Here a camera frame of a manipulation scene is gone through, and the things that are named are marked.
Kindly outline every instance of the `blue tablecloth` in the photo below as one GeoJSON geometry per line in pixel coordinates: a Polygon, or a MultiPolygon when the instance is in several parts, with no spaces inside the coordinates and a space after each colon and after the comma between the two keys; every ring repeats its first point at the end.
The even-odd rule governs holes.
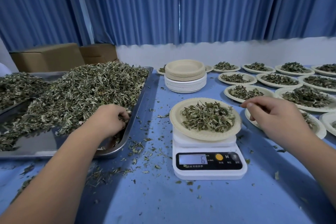
{"type": "MultiPolygon", "coordinates": [[[[291,154],[277,152],[275,143],[246,120],[239,103],[224,95],[227,85],[217,76],[218,73],[209,73],[206,86],[196,93],[178,94],[166,88],[163,76],[152,74],[150,89],[146,89],[137,114],[139,122],[135,122],[130,135],[138,142],[147,137],[153,140],[143,141],[145,149],[136,155],[136,164],[132,164],[134,156],[128,156],[128,144],[119,157],[94,161],[104,171],[118,167],[121,171],[134,171],[113,175],[107,185],[87,186],[76,223],[335,223],[336,213],[312,175],[291,154]],[[157,116],[166,115],[176,103],[194,97],[222,100],[241,114],[244,125],[237,135],[241,137],[237,144],[245,159],[250,159],[242,179],[195,181],[193,185],[187,185],[186,181],[176,183],[179,179],[169,158],[172,125],[169,118],[157,116]],[[152,156],[145,167],[144,157],[150,153],[152,156]],[[275,180],[277,171],[279,180],[275,180]]],[[[335,148],[336,138],[331,134],[324,141],[335,148]]],[[[0,213],[28,176],[36,175],[45,163],[0,162],[0,213]],[[20,175],[32,163],[34,170],[20,175]]]]}

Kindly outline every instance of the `blue curtain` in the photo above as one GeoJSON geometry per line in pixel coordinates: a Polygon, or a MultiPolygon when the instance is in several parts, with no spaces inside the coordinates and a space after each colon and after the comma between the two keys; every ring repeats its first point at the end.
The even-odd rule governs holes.
{"type": "Polygon", "coordinates": [[[180,0],[180,41],[264,39],[273,0],[180,0]]]}
{"type": "Polygon", "coordinates": [[[336,0],[275,0],[267,39],[336,36],[336,0]]]}
{"type": "Polygon", "coordinates": [[[9,51],[89,44],[78,0],[0,0],[0,36],[9,51]]]}
{"type": "Polygon", "coordinates": [[[85,0],[95,42],[179,43],[179,0],[85,0]]]}

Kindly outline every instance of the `digital kitchen scale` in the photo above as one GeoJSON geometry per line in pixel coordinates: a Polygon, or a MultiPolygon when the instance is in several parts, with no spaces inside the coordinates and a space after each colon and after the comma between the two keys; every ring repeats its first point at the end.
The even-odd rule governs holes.
{"type": "Polygon", "coordinates": [[[173,168],[182,180],[237,180],[246,174],[247,164],[235,135],[221,141],[203,141],[173,126],[173,168]]]}

